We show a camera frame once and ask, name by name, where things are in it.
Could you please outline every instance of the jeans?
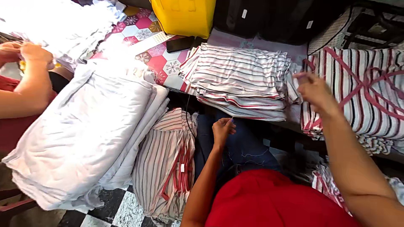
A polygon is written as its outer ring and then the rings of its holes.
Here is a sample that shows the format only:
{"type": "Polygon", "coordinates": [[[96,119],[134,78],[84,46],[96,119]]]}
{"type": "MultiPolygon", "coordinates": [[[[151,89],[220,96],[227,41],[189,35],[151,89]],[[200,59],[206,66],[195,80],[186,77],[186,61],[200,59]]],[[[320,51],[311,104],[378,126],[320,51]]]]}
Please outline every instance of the jeans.
{"type": "MultiPolygon", "coordinates": [[[[217,109],[215,115],[199,115],[197,118],[198,128],[195,144],[195,181],[201,173],[204,163],[208,159],[213,148],[214,138],[212,125],[220,118],[231,116],[217,109]]],[[[263,145],[257,137],[245,125],[243,119],[234,118],[236,134],[229,135],[226,147],[223,151],[220,169],[217,173],[217,180],[234,177],[228,172],[238,172],[241,169],[268,168],[282,172],[281,166],[275,157],[269,152],[269,147],[263,145]]]]}

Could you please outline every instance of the pile of clothes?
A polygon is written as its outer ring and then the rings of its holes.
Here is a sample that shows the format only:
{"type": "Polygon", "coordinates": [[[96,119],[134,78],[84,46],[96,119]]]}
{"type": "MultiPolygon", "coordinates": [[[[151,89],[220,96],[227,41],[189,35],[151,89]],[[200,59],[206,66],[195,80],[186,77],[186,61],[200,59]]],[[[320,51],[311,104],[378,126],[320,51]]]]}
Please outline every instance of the pile of clothes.
{"type": "MultiPolygon", "coordinates": [[[[309,56],[308,70],[329,85],[346,119],[369,154],[388,154],[404,139],[404,51],[323,48],[309,56]]],[[[321,118],[302,104],[302,130],[324,140],[321,118]]]]}
{"type": "Polygon", "coordinates": [[[286,100],[300,102],[300,71],[287,53],[213,46],[193,48],[180,66],[187,92],[207,105],[241,118],[284,121],[286,100]]]}
{"type": "MultiPolygon", "coordinates": [[[[385,176],[385,178],[396,193],[398,201],[404,206],[404,185],[401,180],[397,177],[385,176]]],[[[313,181],[311,186],[330,198],[352,216],[339,189],[335,185],[334,177],[331,174],[328,164],[317,165],[317,169],[313,171],[313,181]]]]}
{"type": "Polygon", "coordinates": [[[128,186],[139,144],[167,111],[168,89],[148,67],[97,59],[73,80],[2,161],[44,210],[93,209],[100,189],[128,186]]]}
{"type": "Polygon", "coordinates": [[[133,169],[133,192],[158,226],[181,220],[194,185],[197,113],[167,112],[146,135],[133,169]]]}
{"type": "Polygon", "coordinates": [[[71,0],[3,1],[0,32],[41,44],[73,72],[112,31],[112,25],[125,17],[125,5],[116,0],[92,2],[81,6],[71,0]]]}

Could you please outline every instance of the checkered floor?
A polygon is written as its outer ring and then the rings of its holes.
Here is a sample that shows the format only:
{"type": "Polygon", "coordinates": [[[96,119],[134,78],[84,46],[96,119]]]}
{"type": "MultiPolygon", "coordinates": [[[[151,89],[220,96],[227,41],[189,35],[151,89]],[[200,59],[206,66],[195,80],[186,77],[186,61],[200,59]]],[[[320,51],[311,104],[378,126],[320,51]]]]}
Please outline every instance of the checkered floor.
{"type": "MultiPolygon", "coordinates": [[[[68,210],[58,227],[155,227],[152,220],[143,215],[133,188],[102,190],[100,199],[105,202],[94,210],[68,210]]],[[[175,222],[171,227],[179,227],[175,222]]]]}

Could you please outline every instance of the woman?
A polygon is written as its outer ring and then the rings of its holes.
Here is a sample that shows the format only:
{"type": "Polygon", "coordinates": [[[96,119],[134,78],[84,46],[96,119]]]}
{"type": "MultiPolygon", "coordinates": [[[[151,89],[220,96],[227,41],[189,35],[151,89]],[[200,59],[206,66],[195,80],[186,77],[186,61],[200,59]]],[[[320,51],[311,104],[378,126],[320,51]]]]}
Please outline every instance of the woman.
{"type": "Polygon", "coordinates": [[[0,76],[0,153],[3,155],[15,148],[28,126],[73,78],[65,68],[48,72],[52,54],[28,42],[0,44],[0,67],[19,61],[19,54],[26,61],[22,80],[0,76]]]}
{"type": "Polygon", "coordinates": [[[212,151],[189,194],[182,227],[404,226],[404,206],[357,142],[325,81],[311,73],[295,76],[307,80],[299,92],[321,116],[334,181],[353,217],[315,189],[292,183],[260,142],[246,135],[250,132],[244,132],[248,129],[241,121],[234,120],[236,132],[232,119],[222,118],[212,126],[212,151]],[[238,167],[238,175],[212,203],[217,172],[226,159],[238,167]]]}

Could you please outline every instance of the red shirt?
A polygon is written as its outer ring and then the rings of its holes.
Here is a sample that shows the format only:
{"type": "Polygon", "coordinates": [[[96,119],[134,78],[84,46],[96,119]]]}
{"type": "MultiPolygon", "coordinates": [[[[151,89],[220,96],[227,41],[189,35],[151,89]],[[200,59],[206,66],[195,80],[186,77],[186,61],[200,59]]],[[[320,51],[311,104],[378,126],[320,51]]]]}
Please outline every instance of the red shirt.
{"type": "MultiPolygon", "coordinates": [[[[0,90],[14,91],[20,83],[19,80],[0,76],[0,90]]],[[[49,103],[56,97],[54,92],[49,103]]],[[[0,119],[0,153],[6,155],[17,145],[25,130],[39,117],[33,115],[23,118],[0,119]]]]}
{"type": "Polygon", "coordinates": [[[319,191],[292,183],[279,172],[243,172],[217,193],[205,226],[359,227],[319,191]]]}

